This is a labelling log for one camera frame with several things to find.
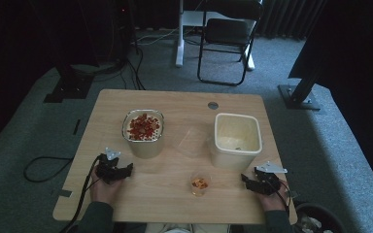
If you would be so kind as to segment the black trash bin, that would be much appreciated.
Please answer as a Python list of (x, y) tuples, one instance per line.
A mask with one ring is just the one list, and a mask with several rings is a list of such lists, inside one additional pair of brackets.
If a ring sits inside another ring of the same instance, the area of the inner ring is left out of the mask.
[(316, 219), (321, 226), (315, 226), (314, 232), (323, 233), (331, 231), (332, 233), (347, 233), (341, 220), (327, 208), (314, 203), (301, 203), (295, 207), (298, 216), (296, 226), (298, 228), (311, 226), (313, 219)]

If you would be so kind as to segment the black slanted stand with plate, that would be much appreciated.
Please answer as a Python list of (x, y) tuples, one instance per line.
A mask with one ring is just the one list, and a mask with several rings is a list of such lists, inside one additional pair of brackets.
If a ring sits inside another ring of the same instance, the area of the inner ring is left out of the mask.
[(299, 78), (298, 85), (280, 84), (278, 89), (288, 109), (319, 111), (320, 105), (312, 94), (312, 88), (322, 70), (321, 65), (303, 66), (295, 64), (290, 73), (290, 78)]

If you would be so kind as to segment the person's left hand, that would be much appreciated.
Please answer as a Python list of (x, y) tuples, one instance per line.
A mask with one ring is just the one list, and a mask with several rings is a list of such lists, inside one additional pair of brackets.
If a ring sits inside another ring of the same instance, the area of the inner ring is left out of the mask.
[(107, 184), (100, 179), (95, 172), (91, 173), (91, 179), (92, 184), (89, 188), (91, 201), (113, 205), (116, 202), (123, 180)]

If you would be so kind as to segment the small clear plastic cup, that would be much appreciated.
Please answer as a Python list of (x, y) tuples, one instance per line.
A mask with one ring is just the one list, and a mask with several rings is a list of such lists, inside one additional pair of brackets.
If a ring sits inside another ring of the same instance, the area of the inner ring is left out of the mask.
[(208, 173), (195, 172), (190, 176), (189, 184), (191, 193), (195, 196), (202, 196), (211, 184), (212, 178)]

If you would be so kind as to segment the person's right hand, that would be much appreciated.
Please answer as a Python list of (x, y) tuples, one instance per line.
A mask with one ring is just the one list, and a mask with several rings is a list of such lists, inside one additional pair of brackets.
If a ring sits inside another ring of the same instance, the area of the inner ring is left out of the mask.
[(277, 192), (270, 195), (258, 194), (256, 197), (259, 199), (263, 211), (286, 211), (288, 208), (287, 190), (288, 183), (285, 181), (281, 181), (280, 189)]

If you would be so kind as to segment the black stand with flat base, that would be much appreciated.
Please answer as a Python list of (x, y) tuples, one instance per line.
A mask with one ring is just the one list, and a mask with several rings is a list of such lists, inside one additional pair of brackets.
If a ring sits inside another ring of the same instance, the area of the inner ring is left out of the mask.
[(45, 103), (61, 103), (64, 99), (86, 99), (94, 76), (77, 71), (70, 65), (56, 66), (60, 78)]

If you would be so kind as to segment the beige square container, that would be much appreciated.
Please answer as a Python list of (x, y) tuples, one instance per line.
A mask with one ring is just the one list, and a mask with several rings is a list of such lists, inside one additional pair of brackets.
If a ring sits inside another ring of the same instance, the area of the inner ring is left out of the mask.
[(263, 150), (259, 122), (254, 116), (217, 114), (208, 145), (215, 167), (244, 171)]

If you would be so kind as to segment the pile of red food pieces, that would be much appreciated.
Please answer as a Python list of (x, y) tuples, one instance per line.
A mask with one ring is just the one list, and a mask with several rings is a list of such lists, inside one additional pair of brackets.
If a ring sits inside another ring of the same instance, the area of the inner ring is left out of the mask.
[(160, 135), (161, 128), (161, 122), (157, 117), (141, 114), (130, 120), (125, 132), (133, 141), (153, 141)]

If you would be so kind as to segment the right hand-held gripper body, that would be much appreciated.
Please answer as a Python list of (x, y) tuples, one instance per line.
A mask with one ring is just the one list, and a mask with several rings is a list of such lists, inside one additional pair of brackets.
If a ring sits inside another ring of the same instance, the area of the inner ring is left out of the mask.
[(288, 170), (270, 161), (254, 167), (256, 181), (254, 191), (264, 195), (271, 195), (281, 187), (278, 174), (286, 174)]

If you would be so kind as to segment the orange food pieces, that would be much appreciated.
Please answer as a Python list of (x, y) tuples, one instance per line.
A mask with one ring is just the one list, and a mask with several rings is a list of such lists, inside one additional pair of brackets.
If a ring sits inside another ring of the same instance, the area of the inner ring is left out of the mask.
[(198, 189), (205, 189), (209, 184), (205, 179), (197, 178), (191, 182), (191, 185)]

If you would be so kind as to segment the beige container with red pieces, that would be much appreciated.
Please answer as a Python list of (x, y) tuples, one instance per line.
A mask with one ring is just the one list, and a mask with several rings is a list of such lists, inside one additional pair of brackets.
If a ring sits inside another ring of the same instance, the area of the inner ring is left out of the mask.
[[(132, 118), (135, 118), (141, 114), (148, 114), (150, 116), (157, 117), (162, 125), (160, 135), (156, 140), (153, 141), (133, 141), (130, 140), (125, 132), (127, 126)], [(121, 134), (124, 140), (128, 143), (132, 154), (138, 158), (149, 159), (158, 156), (163, 149), (163, 131), (164, 131), (164, 116), (160, 111), (153, 109), (137, 109), (130, 111), (124, 118)]]

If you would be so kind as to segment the clear plastic lid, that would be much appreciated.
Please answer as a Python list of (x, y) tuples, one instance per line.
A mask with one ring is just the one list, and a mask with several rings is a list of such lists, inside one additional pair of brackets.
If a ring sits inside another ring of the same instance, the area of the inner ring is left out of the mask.
[(209, 134), (203, 128), (183, 126), (176, 130), (172, 146), (188, 158), (197, 158), (208, 153), (208, 139)]

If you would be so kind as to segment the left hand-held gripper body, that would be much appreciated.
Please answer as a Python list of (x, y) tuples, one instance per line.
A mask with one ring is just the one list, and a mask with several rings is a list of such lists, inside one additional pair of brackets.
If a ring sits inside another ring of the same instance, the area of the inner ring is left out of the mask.
[(96, 175), (105, 183), (122, 180), (122, 172), (128, 171), (125, 167), (119, 168), (120, 152), (105, 148), (105, 152), (99, 155), (99, 163), (96, 168)]

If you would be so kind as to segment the white desk frame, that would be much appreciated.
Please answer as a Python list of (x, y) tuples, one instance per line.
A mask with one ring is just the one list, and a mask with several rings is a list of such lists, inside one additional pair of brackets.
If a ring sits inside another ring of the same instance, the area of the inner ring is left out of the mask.
[[(178, 0), (179, 2), (179, 26), (178, 26), (178, 41), (177, 41), (177, 52), (176, 52), (176, 67), (183, 67), (184, 65), (184, 35), (186, 34), (184, 32), (184, 26), (201, 26), (202, 19), (203, 19), (203, 13), (198, 10), (184, 10), (184, 1), (185, 0)], [(222, 19), (232, 19), (229, 17), (226, 17), (222, 14), (210, 12), (207, 14), (209, 18), (222, 18)], [(254, 29), (256, 26), (257, 21), (255, 20), (249, 20), (249, 19), (238, 19), (241, 21), (245, 21), (249, 26)], [(254, 60), (249, 52), (249, 49), (245, 50), (245, 54), (249, 56), (248, 58), (248, 65), (247, 70), (252, 71), (255, 67)]]

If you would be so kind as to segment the dark pleated curtain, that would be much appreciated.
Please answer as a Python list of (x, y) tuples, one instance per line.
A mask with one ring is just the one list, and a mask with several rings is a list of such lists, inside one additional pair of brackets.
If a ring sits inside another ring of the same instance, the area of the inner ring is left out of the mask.
[(266, 38), (306, 39), (327, 0), (263, 0), (256, 34)]

